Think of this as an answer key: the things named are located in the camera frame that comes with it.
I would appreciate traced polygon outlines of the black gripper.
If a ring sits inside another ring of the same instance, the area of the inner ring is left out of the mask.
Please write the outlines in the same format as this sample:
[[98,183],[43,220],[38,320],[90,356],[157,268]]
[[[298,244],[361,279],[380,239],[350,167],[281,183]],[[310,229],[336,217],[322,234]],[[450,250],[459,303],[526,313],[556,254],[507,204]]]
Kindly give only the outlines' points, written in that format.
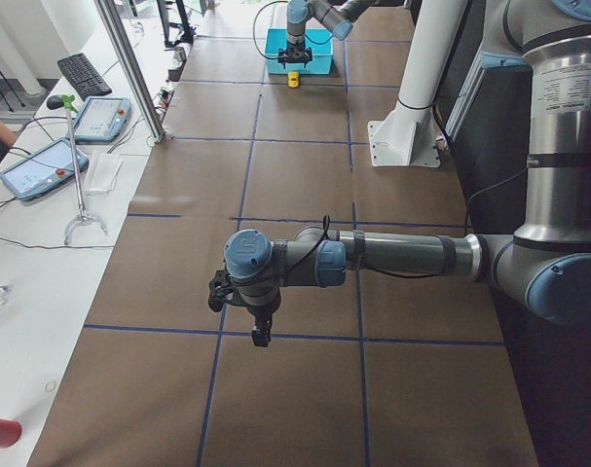
[[272,340],[273,314],[279,308],[279,299],[273,299],[263,305],[248,305],[246,308],[255,319],[251,331],[253,344],[257,347],[268,347]]
[[304,65],[307,65],[314,58],[312,49],[306,48],[306,44],[304,42],[288,42],[286,44],[286,49],[278,50],[277,62],[280,63],[283,67],[285,67],[288,63],[288,59],[290,56],[301,56],[301,62]]

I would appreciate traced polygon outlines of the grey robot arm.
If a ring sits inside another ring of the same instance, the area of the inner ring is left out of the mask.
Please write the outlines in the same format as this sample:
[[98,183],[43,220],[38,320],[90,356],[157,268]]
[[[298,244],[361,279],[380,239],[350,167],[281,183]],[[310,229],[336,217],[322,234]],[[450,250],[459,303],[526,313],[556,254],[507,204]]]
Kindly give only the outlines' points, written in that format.
[[234,233],[208,303],[243,306],[258,346],[271,340],[280,291],[341,285],[350,269],[488,282],[550,322],[591,319],[591,1],[491,1],[483,62],[533,71],[523,225],[462,238],[307,227],[291,240]]
[[277,62],[307,65],[313,60],[313,52],[306,46],[306,24],[314,18],[331,36],[344,41],[353,29],[353,24],[368,9],[378,4],[374,0],[349,0],[336,8],[325,0],[289,1],[286,8],[286,48],[279,49]]

